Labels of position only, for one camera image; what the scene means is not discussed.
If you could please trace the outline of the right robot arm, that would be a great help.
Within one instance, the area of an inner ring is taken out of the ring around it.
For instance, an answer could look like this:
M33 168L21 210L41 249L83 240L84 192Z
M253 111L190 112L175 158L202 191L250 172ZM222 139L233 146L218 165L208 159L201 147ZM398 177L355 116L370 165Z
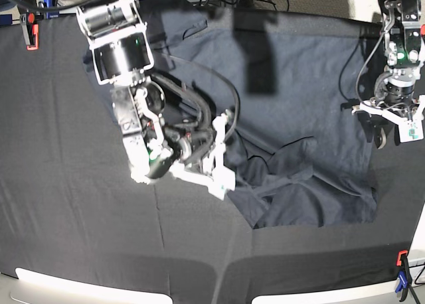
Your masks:
M70 1L96 79L111 86L131 178L150 185L170 174L219 199L233 191L236 175L224 164L224 154L237 112L213 116L198 92L153 71L138 0Z

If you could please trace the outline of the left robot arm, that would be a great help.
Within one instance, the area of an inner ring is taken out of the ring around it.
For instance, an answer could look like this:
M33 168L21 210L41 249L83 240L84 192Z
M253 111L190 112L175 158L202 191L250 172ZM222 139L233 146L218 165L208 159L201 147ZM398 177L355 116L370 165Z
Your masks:
M382 27L377 43L366 58L366 69L375 52L386 58L369 99L355 83L359 104L353 114L365 112L394 126L396 145L424 139L424 95L415 96L415 86L424 66L424 27L420 24L421 0L378 0Z

